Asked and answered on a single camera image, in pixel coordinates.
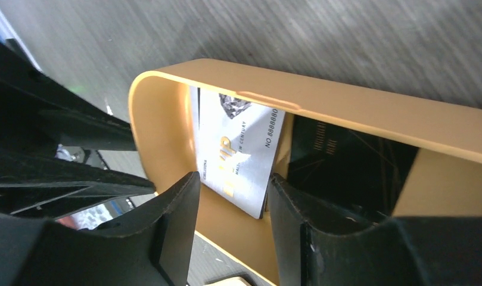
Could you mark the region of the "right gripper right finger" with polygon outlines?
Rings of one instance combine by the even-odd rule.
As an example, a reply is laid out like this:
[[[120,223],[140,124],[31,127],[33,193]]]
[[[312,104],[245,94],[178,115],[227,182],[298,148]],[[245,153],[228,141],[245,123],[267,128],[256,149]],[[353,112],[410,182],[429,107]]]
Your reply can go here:
[[[374,223],[271,177],[281,285],[482,285],[482,217]]]

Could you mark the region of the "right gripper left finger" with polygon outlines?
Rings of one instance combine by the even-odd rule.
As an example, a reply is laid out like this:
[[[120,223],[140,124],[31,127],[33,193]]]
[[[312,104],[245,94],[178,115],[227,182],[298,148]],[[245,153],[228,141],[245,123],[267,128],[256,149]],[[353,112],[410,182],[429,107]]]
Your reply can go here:
[[[190,172],[93,230],[0,219],[0,285],[185,285],[200,188]]]

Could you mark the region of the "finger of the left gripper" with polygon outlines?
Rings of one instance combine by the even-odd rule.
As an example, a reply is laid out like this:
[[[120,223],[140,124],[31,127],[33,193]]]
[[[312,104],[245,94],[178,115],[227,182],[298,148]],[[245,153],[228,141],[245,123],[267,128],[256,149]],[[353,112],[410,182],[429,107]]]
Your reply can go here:
[[[0,119],[69,146],[134,151],[130,124],[85,101],[0,42]]]
[[[58,219],[155,189],[127,173],[0,148],[0,217]]]

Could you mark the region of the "beige card holder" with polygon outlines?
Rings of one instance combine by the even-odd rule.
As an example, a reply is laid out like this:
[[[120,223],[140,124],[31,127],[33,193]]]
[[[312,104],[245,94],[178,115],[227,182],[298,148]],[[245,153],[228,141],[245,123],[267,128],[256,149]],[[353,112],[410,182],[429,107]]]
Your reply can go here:
[[[205,286],[253,286],[241,276],[233,276],[216,282],[206,284]]]

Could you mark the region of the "orange oval tray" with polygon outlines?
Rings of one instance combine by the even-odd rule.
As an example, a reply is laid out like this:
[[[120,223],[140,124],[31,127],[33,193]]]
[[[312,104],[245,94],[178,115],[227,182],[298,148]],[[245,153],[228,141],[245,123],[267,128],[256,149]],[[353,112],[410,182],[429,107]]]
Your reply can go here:
[[[190,86],[285,112],[261,219],[202,183],[196,164]],[[201,194],[196,233],[270,285],[281,284],[268,188],[275,174],[287,181],[295,116],[418,147],[394,211],[384,220],[482,217],[480,109],[199,59],[136,77],[129,90],[129,114],[148,178],[162,192],[186,173],[197,172]]]

